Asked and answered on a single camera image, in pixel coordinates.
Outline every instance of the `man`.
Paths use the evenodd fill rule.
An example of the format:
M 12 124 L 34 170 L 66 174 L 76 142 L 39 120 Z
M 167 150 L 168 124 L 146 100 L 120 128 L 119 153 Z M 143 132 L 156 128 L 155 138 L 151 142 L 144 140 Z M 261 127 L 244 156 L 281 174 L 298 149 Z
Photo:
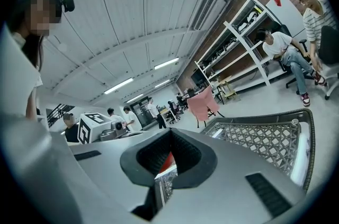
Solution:
M 303 20 L 307 39 L 311 43 L 310 58 L 316 71 L 321 71 L 322 65 L 318 58 L 323 26 L 337 29 L 336 17 L 327 0 L 299 0 L 307 7 Z
M 125 106 L 123 108 L 124 112 L 127 114 L 127 118 L 129 120 L 129 122 L 127 122 L 127 126 L 131 131 L 140 131 L 142 129 L 141 123 L 138 120 L 137 115 L 134 114 L 134 112 L 132 112 L 130 110 L 130 108 L 128 106 Z
M 72 113 L 64 114 L 64 123 L 67 126 L 65 130 L 65 137 L 67 142 L 79 143 L 78 140 L 78 125 L 74 123 L 74 116 Z
M 108 108 L 107 113 L 110 116 L 111 120 L 119 121 L 122 123 L 122 126 L 126 127 L 126 121 L 119 115 L 114 115 L 114 109 Z
M 304 106 L 309 106 L 311 102 L 306 92 L 306 83 L 302 69 L 311 74 L 320 86 L 325 85 L 325 79 L 314 71 L 304 59 L 309 54 L 304 51 L 295 39 L 281 32 L 271 34 L 269 30 L 260 28 L 257 31 L 256 39 L 264 41 L 263 49 L 270 59 L 280 60 L 284 65 L 291 67 L 291 71 L 297 80 L 302 103 Z
M 158 108 L 155 105 L 153 105 L 153 98 L 151 97 L 148 98 L 147 108 L 150 114 L 152 115 L 152 117 L 155 118 L 157 122 L 159 123 L 159 129 L 162 129 L 163 127 L 166 129 L 165 121 L 163 117 L 160 115 Z

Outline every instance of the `jeans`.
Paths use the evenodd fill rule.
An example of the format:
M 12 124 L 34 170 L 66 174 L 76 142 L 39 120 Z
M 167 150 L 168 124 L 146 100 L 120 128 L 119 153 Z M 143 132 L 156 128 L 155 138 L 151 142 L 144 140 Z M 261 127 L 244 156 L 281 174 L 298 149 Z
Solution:
M 306 83 L 304 74 L 302 73 L 302 69 L 312 75 L 313 69 L 310 64 L 304 59 L 301 53 L 299 53 L 296 49 L 288 48 L 284 55 L 281 57 L 281 62 L 291 67 L 291 71 L 293 72 L 297 84 L 300 95 L 306 93 Z

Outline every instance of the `staircase railing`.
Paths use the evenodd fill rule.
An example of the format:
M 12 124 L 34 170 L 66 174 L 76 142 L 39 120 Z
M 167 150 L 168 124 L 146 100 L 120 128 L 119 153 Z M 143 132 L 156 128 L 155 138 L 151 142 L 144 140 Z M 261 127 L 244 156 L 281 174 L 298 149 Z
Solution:
M 71 106 L 71 105 L 59 104 L 47 116 L 48 127 L 51 127 L 54 123 L 56 123 L 56 121 L 61 119 L 65 113 L 69 112 L 73 108 L 74 106 Z

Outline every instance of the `shelving unit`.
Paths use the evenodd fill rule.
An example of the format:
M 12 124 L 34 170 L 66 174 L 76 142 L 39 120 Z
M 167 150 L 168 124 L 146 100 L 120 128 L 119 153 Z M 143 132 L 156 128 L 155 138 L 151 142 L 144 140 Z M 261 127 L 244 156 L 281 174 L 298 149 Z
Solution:
M 238 32 L 235 29 L 234 25 L 236 27 L 239 27 L 244 22 L 247 23 L 247 17 L 252 11 L 258 12 L 259 13 L 258 17 L 245 29 Z M 233 65 L 236 63 L 242 63 L 240 62 L 240 60 L 244 58 L 246 55 L 250 55 L 251 59 L 253 60 L 253 64 L 248 65 L 239 72 L 235 71 L 234 74 L 230 73 L 230 75 L 232 76 L 229 79 L 229 82 L 232 83 L 232 86 L 234 87 L 235 91 L 238 92 L 261 83 L 265 83 L 267 86 L 269 86 L 270 80 L 284 74 L 284 71 L 280 68 L 277 62 L 272 62 L 269 63 L 268 65 L 266 64 L 268 61 L 270 61 L 270 59 L 266 56 L 263 57 L 262 54 L 263 51 L 261 47 L 261 44 L 263 42 L 260 41 L 256 44 L 253 44 L 249 39 L 251 33 L 254 32 L 263 22 L 270 21 L 267 18 L 269 18 L 272 21 L 281 23 L 258 0 L 247 0 L 229 23 L 224 22 L 225 28 L 222 31 L 222 33 L 217 37 L 217 39 L 203 54 L 203 56 L 198 61 L 195 61 L 197 67 L 202 71 L 202 73 L 204 74 L 205 78 L 209 83 L 212 80 L 217 79 L 219 75 L 222 74 L 223 71 L 225 71 L 225 73 L 222 74 L 223 76 L 225 76 L 225 74 L 228 75 L 228 71 L 234 70 L 235 66 Z M 227 40 L 231 39 L 232 37 L 236 37 L 236 41 L 232 42 L 227 47 L 226 50 L 219 54 L 218 57 L 214 56 L 214 58 L 211 59 L 214 52 L 222 50 L 221 48 L 223 47 L 223 45 L 228 44 L 229 41 Z M 245 52 L 241 54 L 239 54 L 239 52 L 233 53 L 232 56 L 229 55 L 230 53 L 234 52 L 235 48 L 239 44 L 242 44 L 242 46 L 245 48 Z M 210 64 L 204 67 L 203 62 L 206 63 L 206 61 L 207 62 L 210 61 Z M 254 72 L 255 70 L 256 70 L 256 73 L 254 73 L 255 75 L 249 74 L 252 71 Z

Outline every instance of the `cable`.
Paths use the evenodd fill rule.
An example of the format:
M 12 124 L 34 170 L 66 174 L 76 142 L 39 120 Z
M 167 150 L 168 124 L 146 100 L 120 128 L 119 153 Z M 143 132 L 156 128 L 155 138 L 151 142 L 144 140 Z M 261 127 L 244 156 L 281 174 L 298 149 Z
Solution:
M 255 70 L 255 73 L 254 73 L 253 77 L 250 79 L 250 81 L 255 77 L 257 72 L 258 72 L 258 69 Z

